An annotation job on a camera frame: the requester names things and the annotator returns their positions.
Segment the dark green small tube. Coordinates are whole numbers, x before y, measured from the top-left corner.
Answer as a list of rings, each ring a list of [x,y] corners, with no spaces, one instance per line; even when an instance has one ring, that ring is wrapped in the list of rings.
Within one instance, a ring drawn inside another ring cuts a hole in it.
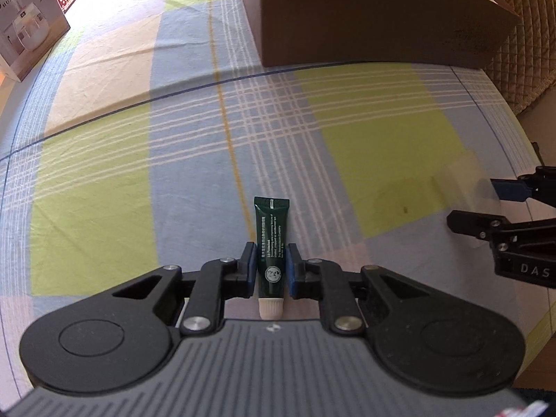
[[[262,320],[280,320],[286,277],[288,199],[254,198],[258,309]]]

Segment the clear plastic lid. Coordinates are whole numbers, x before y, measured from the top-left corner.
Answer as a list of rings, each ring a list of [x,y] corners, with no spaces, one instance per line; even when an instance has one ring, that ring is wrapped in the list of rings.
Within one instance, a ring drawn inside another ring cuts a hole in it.
[[[433,175],[433,183],[452,210],[500,214],[501,205],[478,156],[466,150]]]

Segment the quilted brown chair cover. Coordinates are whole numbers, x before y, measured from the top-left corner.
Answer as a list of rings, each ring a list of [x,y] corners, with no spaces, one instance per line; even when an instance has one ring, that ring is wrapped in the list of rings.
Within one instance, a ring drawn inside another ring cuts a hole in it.
[[[555,87],[555,0],[503,0],[520,21],[483,69],[515,115]]]

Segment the plaid tablecloth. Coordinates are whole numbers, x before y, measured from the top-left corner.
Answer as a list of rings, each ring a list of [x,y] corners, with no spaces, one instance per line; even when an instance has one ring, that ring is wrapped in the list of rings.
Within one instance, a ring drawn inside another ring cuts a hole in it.
[[[290,202],[303,255],[375,263],[515,321],[533,359],[554,292],[498,277],[452,234],[434,175],[537,157],[488,76],[365,63],[266,69],[241,0],[77,0],[70,31],[1,82],[1,405],[30,388],[32,321],[163,264],[254,239],[254,198]]]

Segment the brown cardboard storage box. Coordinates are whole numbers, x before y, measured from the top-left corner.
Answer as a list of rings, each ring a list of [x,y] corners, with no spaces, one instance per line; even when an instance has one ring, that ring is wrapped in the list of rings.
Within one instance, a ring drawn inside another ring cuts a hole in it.
[[[485,67],[520,18],[504,0],[242,0],[266,67],[385,61]]]

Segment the white humidifier box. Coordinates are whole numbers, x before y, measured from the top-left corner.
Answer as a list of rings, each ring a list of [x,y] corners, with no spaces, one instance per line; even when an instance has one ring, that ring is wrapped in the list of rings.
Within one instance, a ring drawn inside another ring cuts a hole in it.
[[[23,81],[69,30],[57,0],[1,0],[1,72]]]

